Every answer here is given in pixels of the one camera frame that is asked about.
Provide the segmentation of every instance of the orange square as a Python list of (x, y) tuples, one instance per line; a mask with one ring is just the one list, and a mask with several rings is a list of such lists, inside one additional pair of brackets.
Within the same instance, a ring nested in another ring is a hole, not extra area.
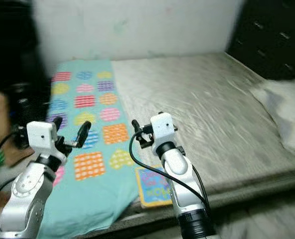
[(74, 173), (77, 181), (105, 173), (101, 152), (84, 153), (74, 157)]
[(126, 125), (124, 123), (103, 126), (104, 143), (120, 143), (129, 139)]

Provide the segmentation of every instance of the white wall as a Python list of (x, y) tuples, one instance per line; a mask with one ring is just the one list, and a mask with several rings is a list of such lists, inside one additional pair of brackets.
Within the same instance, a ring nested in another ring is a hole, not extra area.
[(62, 61), (224, 51), (243, 0), (34, 0), (49, 73)]

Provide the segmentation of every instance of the colorful blanket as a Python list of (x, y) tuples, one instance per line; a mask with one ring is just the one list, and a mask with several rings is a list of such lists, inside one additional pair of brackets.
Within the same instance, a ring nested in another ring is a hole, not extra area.
[(132, 130), (115, 88), (109, 61), (59, 65), (52, 83), (48, 121), (63, 118), (59, 135), (75, 139), (92, 123), (82, 149), (57, 171), (38, 238), (71, 238), (108, 228), (138, 196), (128, 153)]

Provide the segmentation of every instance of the black dresser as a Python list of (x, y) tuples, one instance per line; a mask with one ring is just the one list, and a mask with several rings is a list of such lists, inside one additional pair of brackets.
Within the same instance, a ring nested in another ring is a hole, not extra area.
[(295, 0), (245, 1), (227, 53), (264, 78), (295, 78)]

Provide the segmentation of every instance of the floor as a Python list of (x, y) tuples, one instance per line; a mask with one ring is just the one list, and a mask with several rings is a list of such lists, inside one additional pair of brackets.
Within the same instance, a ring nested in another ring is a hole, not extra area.
[(182, 239), (180, 228), (173, 227), (166, 230), (157, 231), (148, 235), (144, 235), (135, 239)]

